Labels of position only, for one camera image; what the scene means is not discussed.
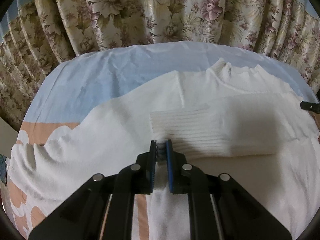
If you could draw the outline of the orange white blue bedsheet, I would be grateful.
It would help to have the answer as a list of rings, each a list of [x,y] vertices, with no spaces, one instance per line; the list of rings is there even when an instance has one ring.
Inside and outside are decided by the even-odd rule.
[[[238,67],[261,65],[308,102],[317,97],[288,64],[241,48],[171,42],[87,53],[64,62],[45,79],[31,103],[17,142],[44,144],[78,126],[97,105],[174,70],[200,72],[223,58]]]

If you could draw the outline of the white knit sweater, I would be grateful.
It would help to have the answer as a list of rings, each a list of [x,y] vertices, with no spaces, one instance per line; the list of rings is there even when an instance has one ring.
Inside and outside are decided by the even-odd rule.
[[[112,175],[155,140],[189,163],[230,174],[298,238],[319,208],[319,128],[301,98],[261,66],[219,59],[204,72],[169,72],[95,107],[44,145],[11,152],[14,224],[23,237],[95,173]]]

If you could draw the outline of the grey leaning board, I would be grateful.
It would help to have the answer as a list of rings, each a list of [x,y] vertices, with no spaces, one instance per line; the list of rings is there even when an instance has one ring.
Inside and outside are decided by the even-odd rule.
[[[0,153],[11,158],[11,149],[16,143],[18,132],[0,118]]]

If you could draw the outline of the floral blue curtain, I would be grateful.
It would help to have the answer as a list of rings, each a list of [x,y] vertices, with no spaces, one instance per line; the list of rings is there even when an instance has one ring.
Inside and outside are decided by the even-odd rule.
[[[1,1],[1,117],[19,129],[62,62],[183,40],[288,63],[319,91],[319,12],[309,0],[8,0]]]

